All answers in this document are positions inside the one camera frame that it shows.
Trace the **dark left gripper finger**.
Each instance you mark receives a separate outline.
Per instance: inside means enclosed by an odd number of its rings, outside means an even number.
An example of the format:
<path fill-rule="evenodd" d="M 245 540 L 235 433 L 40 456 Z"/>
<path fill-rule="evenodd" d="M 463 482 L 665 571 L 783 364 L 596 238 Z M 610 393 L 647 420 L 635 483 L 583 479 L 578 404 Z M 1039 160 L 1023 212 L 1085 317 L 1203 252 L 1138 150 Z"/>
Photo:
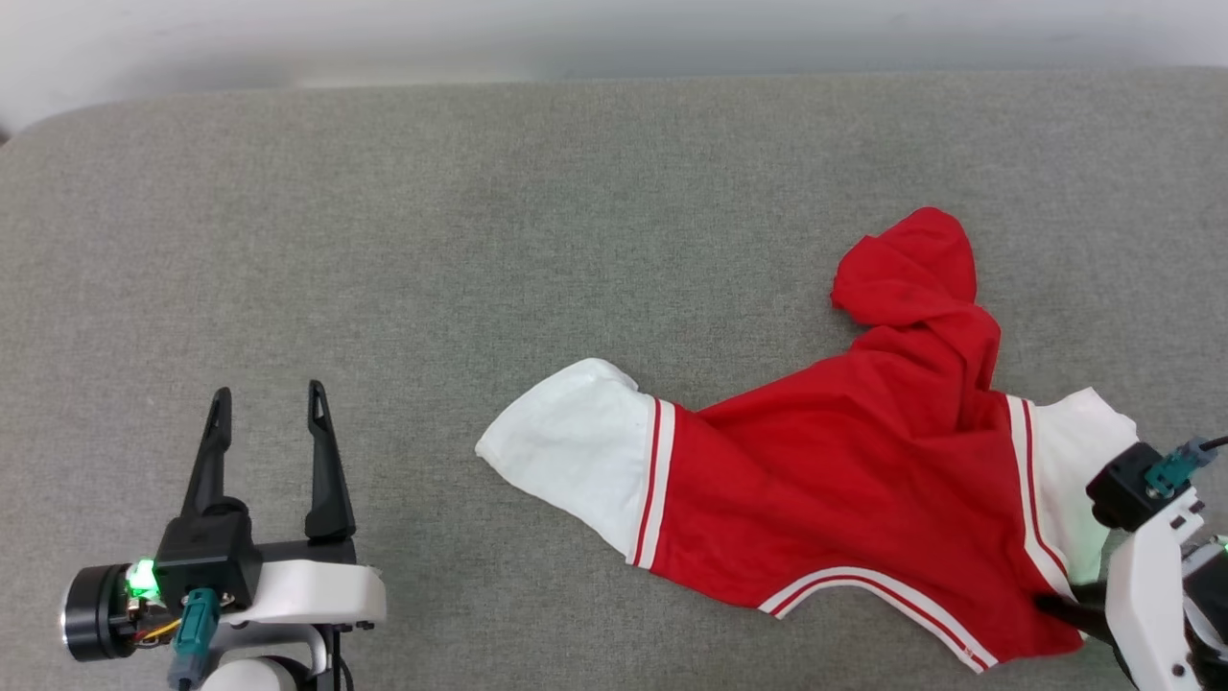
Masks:
<path fill-rule="evenodd" d="M 181 503 L 181 515 L 187 519 L 216 515 L 248 515 L 242 500 L 223 493 L 226 452 L 232 441 L 232 394 L 228 388 L 214 393 L 201 442 L 196 450 L 188 488 Z"/>
<path fill-rule="evenodd" d="M 307 427 L 313 439 L 313 457 L 312 506 L 305 515 L 305 535 L 309 541 L 351 539 L 357 528 L 343 475 L 341 448 L 321 380 L 309 380 Z"/>

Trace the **white and dark left gripper body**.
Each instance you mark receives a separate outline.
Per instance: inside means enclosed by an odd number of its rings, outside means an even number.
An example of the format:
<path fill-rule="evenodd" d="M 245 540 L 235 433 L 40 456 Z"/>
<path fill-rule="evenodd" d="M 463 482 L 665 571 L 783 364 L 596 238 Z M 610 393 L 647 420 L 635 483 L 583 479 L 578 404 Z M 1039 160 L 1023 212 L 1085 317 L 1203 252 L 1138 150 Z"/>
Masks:
<path fill-rule="evenodd" d="M 338 558 L 289 558 L 292 542 L 271 545 L 251 601 L 231 594 L 203 598 L 219 620 L 212 635 L 223 646 L 223 631 L 264 626 L 371 628 L 387 619 L 386 583 L 378 569 Z M 61 643 L 74 659 L 87 663 L 131 655 L 136 649 L 167 646 L 181 616 L 196 616 L 192 596 L 173 600 L 158 589 L 154 558 L 79 569 L 61 604 Z"/>

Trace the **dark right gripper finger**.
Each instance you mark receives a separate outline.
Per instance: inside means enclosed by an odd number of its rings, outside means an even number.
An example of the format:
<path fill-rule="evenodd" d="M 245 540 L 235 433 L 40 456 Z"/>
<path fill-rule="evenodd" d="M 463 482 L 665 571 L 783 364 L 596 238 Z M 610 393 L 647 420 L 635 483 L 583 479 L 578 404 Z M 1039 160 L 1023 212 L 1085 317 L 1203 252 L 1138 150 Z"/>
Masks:
<path fill-rule="evenodd" d="M 1036 595 L 1034 604 L 1051 619 L 1079 630 L 1094 639 L 1109 639 L 1105 593 L 1074 593 L 1071 598 L 1059 594 Z"/>

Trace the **white and dark right gripper body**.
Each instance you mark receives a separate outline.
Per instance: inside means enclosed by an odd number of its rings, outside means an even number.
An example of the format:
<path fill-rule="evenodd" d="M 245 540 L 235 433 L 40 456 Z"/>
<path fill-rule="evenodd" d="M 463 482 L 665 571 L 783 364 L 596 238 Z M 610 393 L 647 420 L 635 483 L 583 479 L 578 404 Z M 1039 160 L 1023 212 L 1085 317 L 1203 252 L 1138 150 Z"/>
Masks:
<path fill-rule="evenodd" d="M 1196 541 L 1194 488 L 1109 561 L 1108 625 L 1137 691 L 1228 691 L 1228 536 Z"/>

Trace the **red and white jersey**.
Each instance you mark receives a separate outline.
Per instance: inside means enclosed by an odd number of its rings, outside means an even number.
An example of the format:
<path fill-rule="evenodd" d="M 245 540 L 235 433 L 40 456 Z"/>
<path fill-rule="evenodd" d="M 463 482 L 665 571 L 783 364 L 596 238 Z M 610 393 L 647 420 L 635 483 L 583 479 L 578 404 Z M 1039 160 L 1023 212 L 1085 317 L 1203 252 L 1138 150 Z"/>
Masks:
<path fill-rule="evenodd" d="M 698 412 L 580 360 L 508 404 L 476 455 L 628 565 L 733 608 L 781 619 L 852 585 L 974 673 L 1078 649 L 1034 600 L 1099 577 L 1086 488 L 1133 421 L 1090 388 L 993 389 L 1000 325 L 939 209 L 860 241 L 833 303 L 865 326 L 837 357 Z"/>

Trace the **grey fabric sofa cushion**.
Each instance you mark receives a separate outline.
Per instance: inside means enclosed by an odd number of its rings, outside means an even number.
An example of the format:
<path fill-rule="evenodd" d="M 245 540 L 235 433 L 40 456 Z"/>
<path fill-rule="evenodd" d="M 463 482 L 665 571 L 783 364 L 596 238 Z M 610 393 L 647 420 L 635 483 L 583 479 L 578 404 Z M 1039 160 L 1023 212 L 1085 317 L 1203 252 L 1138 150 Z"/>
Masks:
<path fill-rule="evenodd" d="M 837 261 L 960 218 L 996 384 L 1092 385 L 1170 449 L 1228 433 L 1228 68 L 198 93 L 0 146 L 0 691 L 166 691 L 80 664 L 61 596 L 150 554 L 214 392 L 226 490 L 301 538 L 325 385 L 391 592 L 357 691 L 1131 691 L 1097 642 L 977 675 L 869 593 L 785 620 L 623 565 L 474 454 L 602 357 L 700 410 L 847 347 Z"/>

